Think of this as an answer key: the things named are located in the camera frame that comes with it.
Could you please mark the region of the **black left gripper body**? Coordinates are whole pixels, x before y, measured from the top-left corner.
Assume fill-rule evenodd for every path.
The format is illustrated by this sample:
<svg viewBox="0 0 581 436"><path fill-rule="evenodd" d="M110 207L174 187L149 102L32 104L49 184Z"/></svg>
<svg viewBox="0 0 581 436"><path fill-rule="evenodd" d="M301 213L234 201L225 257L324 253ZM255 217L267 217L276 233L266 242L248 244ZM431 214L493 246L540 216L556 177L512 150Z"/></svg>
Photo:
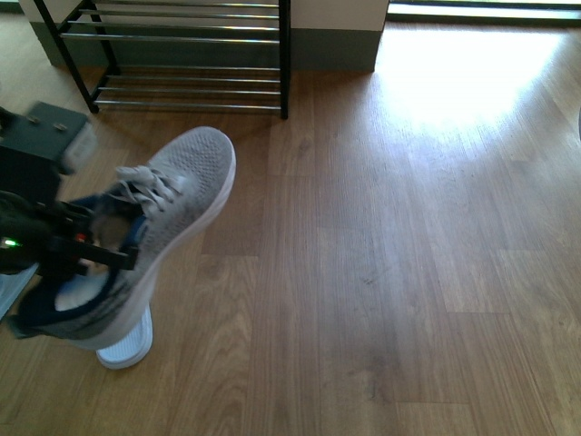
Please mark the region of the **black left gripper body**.
<svg viewBox="0 0 581 436"><path fill-rule="evenodd" d="M134 245L94 242L94 211L58 199L63 177L83 168L96 147L87 115L38 102L26 114L1 112L1 272L32 266L70 277L94 261L117 270L135 266Z"/></svg>

